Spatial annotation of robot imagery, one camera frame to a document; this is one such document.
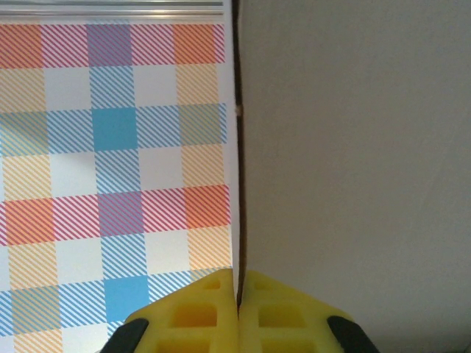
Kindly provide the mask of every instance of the blue striped square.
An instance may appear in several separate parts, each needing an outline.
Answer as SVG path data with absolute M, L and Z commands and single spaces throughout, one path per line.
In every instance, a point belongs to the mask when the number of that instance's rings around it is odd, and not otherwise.
M 60 285 L 59 299 L 62 328 L 106 322 L 103 281 Z
M 90 110 L 47 112 L 50 153 L 93 151 L 93 125 Z
M 193 282 L 190 271 L 153 274 L 148 277 L 149 296 L 154 302 Z
M 144 235 L 114 235 L 102 238 L 105 279 L 147 274 Z
M 98 193 L 139 191 L 138 150 L 101 151 L 95 155 Z
M 140 148 L 181 145 L 178 106 L 141 107 L 136 118 Z
M 219 120 L 221 124 L 221 140 L 227 143 L 227 111 L 226 104 L 219 105 Z
M 124 324 L 124 321 L 111 321 L 107 323 L 107 333 L 108 333 L 108 338 L 111 337 L 113 333 L 120 327 L 122 324 Z
M 12 334 L 12 295 L 9 291 L 0 292 L 0 337 Z
M 130 66 L 90 68 L 92 108 L 134 107 L 134 82 Z

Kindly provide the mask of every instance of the diagonal stripes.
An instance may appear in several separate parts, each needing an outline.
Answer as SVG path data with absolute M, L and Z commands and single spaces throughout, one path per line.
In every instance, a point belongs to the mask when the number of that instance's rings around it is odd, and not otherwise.
M 110 193 L 98 196 L 100 235 L 144 232 L 140 193 Z
M 120 327 L 122 324 L 124 324 L 124 321 L 111 321 L 107 323 L 107 333 L 108 333 L 108 338 L 111 337 L 111 335 Z
M 146 274 L 144 236 L 142 234 L 116 235 L 103 238 L 102 260 L 105 279 Z
M 211 24 L 176 24 L 174 41 L 176 64 L 216 62 Z
M 216 62 L 223 63 L 224 57 L 224 25 L 215 24 L 213 26 L 214 46 L 216 47 Z
M 57 284 L 54 243 L 9 246 L 10 285 L 12 289 Z
M 61 327 L 106 322 L 105 289 L 102 281 L 59 286 Z
M 141 107 L 136 112 L 140 148 L 180 145 L 178 106 Z
M 186 105 L 179 108 L 182 145 L 221 143 L 221 121 L 216 104 Z
M 216 272 L 220 269 L 221 269 L 220 267 L 217 267 L 217 268 L 201 268 L 199 270 L 191 270 L 190 271 L 191 279 L 193 281 L 197 281 L 198 279 L 206 277 L 207 275 L 210 275 L 213 272 Z
M 182 162 L 185 186 L 224 184 L 222 145 L 185 146 Z
M 24 200 L 5 203 L 9 245 L 53 241 L 52 200 Z
M 0 337 L 13 334 L 11 292 L 0 292 Z
M 168 24 L 136 24 L 131 26 L 132 64 L 173 64 L 173 29 Z
M 42 69 L 0 70 L 0 113 L 46 110 Z
M 84 25 L 43 25 L 41 39 L 45 68 L 88 66 L 87 29 Z
M 49 156 L 5 157 L 3 159 L 6 200 L 51 197 Z
M 49 152 L 93 151 L 93 124 L 90 110 L 61 110 L 47 113 Z
M 59 294 L 56 286 L 12 291 L 13 333 L 60 328 Z
M 40 26 L 0 24 L 0 69 L 42 66 Z
M 134 82 L 129 66 L 91 68 L 93 108 L 134 107 Z
M 16 335 L 13 338 L 15 353 L 62 353 L 62 334 L 58 329 Z
M 151 301 L 168 296 L 193 282 L 190 271 L 154 274 L 148 277 L 148 281 Z
M 177 92 L 181 105 L 217 103 L 216 65 L 178 65 Z
M 0 114 L 0 128 L 4 156 L 47 154 L 46 113 Z
M 186 228 L 182 189 L 143 191 L 142 208 L 145 232 Z
M 190 229 L 188 249 L 191 269 L 230 266 L 230 236 L 227 227 Z
M 184 191 L 189 229 L 230 223 L 229 190 L 226 185 L 185 188 Z
M 88 24 L 87 35 L 90 66 L 131 65 L 130 25 Z
M 219 119 L 221 121 L 221 139 L 222 143 L 227 143 L 227 111 L 226 104 L 219 105 Z
M 138 150 L 97 152 L 95 164 L 99 193 L 124 193 L 141 189 Z
M 54 237 L 71 240 L 99 237 L 98 198 L 95 195 L 54 199 Z

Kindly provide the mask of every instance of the plaid pattern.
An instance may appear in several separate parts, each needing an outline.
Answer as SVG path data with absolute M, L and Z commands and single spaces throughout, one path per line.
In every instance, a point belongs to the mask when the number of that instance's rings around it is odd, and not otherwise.
M 0 24 L 0 351 L 231 266 L 223 65 L 221 24 Z

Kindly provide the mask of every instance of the white square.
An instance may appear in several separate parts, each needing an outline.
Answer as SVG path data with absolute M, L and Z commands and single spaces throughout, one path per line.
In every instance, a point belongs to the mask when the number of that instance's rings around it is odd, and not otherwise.
M 0 337 L 0 352 L 2 353 L 13 353 L 13 336 Z
M 134 66 L 136 107 L 175 105 L 177 78 L 173 65 Z
M 56 241 L 59 284 L 103 279 L 100 238 Z
M 182 188 L 182 149 L 163 147 L 139 150 L 142 190 Z
M 190 269 L 186 230 L 146 233 L 145 238 L 149 274 Z
M 94 353 L 103 348 L 107 339 L 106 324 L 62 329 L 64 353 Z
M 0 246 L 0 292 L 4 290 L 10 290 L 10 274 L 8 271 L 8 247 Z
M 90 109 L 88 68 L 45 68 L 47 110 Z
M 93 152 L 51 154 L 49 158 L 53 197 L 97 193 Z

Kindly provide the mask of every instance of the square hole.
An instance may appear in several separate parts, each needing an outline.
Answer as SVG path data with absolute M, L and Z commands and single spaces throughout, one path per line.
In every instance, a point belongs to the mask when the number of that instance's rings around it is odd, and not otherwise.
M 214 327 L 218 321 L 216 307 L 206 303 L 181 304 L 175 310 L 172 327 Z
M 298 307 L 290 304 L 272 304 L 262 306 L 258 310 L 260 327 L 305 327 Z
M 208 340 L 164 340 L 157 353 L 209 353 L 209 348 Z
M 312 342 L 304 340 L 264 340 L 263 353 L 316 353 Z

